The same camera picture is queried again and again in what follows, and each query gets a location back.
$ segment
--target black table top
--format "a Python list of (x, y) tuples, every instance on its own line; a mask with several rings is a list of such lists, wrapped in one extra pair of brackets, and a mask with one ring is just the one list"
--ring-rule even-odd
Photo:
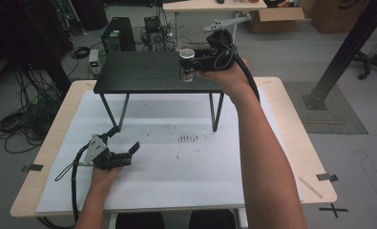
[(219, 85), (195, 76), (179, 79), (178, 52), (110, 52), (96, 81), (96, 94), (208, 94)]

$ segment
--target chair wheel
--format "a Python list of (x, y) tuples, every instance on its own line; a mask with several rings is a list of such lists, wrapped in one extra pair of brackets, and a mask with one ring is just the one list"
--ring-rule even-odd
[(366, 79), (367, 78), (367, 74), (362, 73), (362, 74), (358, 75), (358, 78), (361, 79), (361, 80)]

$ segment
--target black cross mark on floor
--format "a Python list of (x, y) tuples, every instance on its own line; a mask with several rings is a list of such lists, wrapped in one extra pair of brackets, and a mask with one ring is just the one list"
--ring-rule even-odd
[(320, 211), (333, 211), (334, 212), (334, 216), (336, 218), (339, 217), (339, 215), (337, 214), (337, 212), (349, 212), (347, 209), (335, 208), (333, 203), (331, 203), (331, 208), (319, 208), (319, 210)]

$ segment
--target person's left arm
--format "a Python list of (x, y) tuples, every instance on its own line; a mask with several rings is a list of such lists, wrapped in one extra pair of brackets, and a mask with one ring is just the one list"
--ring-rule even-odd
[(74, 227), (75, 229), (102, 228), (105, 199), (121, 169), (119, 167), (108, 171), (93, 168), (90, 189), (84, 201), (80, 218)]

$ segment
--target white paper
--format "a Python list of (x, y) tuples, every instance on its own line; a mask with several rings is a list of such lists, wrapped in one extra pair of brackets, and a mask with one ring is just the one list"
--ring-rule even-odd
[[(282, 142), (262, 89), (260, 95), (264, 112)], [(118, 121), (126, 96), (105, 96)], [(215, 112), (218, 102), (219, 97), (214, 94)], [(85, 92), (53, 162), (36, 212), (72, 211), (71, 171), (57, 182), (54, 179), (93, 134), (100, 135), (111, 128), (99, 95)], [(115, 181), (106, 210), (244, 204), (237, 113), (228, 96), (214, 133), (208, 94), (131, 94), (122, 130), (109, 139), (108, 146), (114, 153), (125, 153), (137, 141), (140, 149), (133, 156), (132, 166), (125, 167)], [(78, 167), (79, 209), (91, 183), (91, 170)]]

